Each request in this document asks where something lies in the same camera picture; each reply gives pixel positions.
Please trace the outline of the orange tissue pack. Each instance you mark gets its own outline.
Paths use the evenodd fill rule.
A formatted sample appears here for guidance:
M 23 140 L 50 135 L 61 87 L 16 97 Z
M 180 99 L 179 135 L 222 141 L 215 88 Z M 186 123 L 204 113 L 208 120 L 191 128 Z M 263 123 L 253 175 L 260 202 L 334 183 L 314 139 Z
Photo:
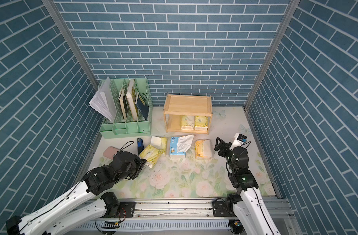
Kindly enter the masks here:
M 197 159 L 210 159 L 213 157 L 213 151 L 210 140 L 200 139 L 195 142 L 195 157 Z

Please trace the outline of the blue tissue box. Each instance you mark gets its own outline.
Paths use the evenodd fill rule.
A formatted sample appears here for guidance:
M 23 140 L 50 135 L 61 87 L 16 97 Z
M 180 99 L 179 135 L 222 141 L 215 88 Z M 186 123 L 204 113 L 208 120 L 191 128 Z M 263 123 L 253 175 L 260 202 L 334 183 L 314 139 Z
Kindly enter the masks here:
M 171 159 L 183 159 L 190 149 L 194 135 L 174 136 L 170 138 L 169 157 Z

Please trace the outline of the yellow tissue pack with tissue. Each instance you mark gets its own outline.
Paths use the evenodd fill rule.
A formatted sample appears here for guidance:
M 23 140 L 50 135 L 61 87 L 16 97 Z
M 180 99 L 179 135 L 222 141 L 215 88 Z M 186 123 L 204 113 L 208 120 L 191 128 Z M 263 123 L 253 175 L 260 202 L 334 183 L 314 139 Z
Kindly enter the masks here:
M 152 136 L 150 144 L 158 150 L 162 150 L 162 155 L 166 156 L 167 137 Z

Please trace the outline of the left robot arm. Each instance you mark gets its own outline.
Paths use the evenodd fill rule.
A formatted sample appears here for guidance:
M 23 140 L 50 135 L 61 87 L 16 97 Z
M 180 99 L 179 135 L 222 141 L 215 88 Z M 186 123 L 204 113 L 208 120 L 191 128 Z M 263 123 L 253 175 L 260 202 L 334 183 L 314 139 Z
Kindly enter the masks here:
M 133 180 L 146 164 L 145 159 L 118 151 L 108 165 L 88 171 L 71 189 L 51 203 L 26 215 L 15 215 L 5 223 L 9 235 L 62 235 L 104 215 L 122 217 L 124 208 L 110 189 L 124 179 Z

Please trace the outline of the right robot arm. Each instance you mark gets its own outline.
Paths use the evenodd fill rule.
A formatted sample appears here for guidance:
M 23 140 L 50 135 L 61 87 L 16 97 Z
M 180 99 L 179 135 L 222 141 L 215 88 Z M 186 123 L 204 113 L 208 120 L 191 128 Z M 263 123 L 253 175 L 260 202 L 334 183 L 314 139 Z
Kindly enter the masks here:
M 225 199 L 212 201 L 214 217 L 236 217 L 230 220 L 231 231 L 235 234 L 279 235 L 280 231 L 272 219 L 259 190 L 257 181 L 248 168 L 247 148 L 251 142 L 242 134 L 236 134 L 232 143 L 219 137 L 214 151 L 226 159 L 226 170 L 236 193 Z

